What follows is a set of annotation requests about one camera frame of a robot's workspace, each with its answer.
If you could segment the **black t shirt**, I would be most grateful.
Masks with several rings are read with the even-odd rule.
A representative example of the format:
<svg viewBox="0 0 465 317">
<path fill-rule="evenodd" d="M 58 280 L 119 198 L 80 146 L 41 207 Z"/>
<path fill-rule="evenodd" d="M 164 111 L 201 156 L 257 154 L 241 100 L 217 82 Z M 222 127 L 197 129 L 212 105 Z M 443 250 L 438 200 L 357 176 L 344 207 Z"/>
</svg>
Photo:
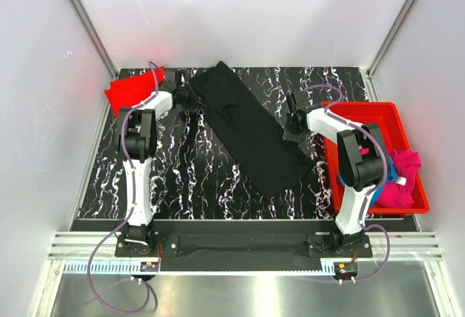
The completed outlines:
<svg viewBox="0 0 465 317">
<path fill-rule="evenodd" d="M 222 61 L 189 80 L 209 126 L 265 198 L 293 188 L 314 167 L 299 146 Z"/>
</svg>

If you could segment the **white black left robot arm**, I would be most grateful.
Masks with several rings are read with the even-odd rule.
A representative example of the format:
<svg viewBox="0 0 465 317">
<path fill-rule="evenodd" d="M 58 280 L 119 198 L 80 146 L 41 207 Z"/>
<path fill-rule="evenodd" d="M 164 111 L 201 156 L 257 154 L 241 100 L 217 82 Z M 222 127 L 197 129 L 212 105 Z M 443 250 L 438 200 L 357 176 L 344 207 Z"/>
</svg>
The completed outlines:
<svg viewBox="0 0 465 317">
<path fill-rule="evenodd" d="M 153 230 L 149 174 L 157 149 L 156 120 L 180 105 L 189 109 L 197 96 L 181 70 L 153 68 L 110 85 L 116 96 L 116 151 L 126 177 L 126 215 L 121 225 L 121 246 L 131 244 L 142 256 L 157 246 Z"/>
</svg>

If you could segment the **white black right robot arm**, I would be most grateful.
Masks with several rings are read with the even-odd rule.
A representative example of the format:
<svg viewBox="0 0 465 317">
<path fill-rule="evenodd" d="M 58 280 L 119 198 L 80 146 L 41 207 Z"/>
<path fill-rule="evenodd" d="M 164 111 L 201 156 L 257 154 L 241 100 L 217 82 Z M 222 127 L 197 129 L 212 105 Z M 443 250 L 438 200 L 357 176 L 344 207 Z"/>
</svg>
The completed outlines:
<svg viewBox="0 0 465 317">
<path fill-rule="evenodd" d="M 334 113 L 330 104 L 312 106 L 303 92 L 287 95 L 286 102 L 287 140 L 315 132 L 336 144 L 344 194 L 323 250 L 346 256 L 361 242 L 371 200 L 390 171 L 381 130 L 377 124 L 357 123 Z"/>
</svg>

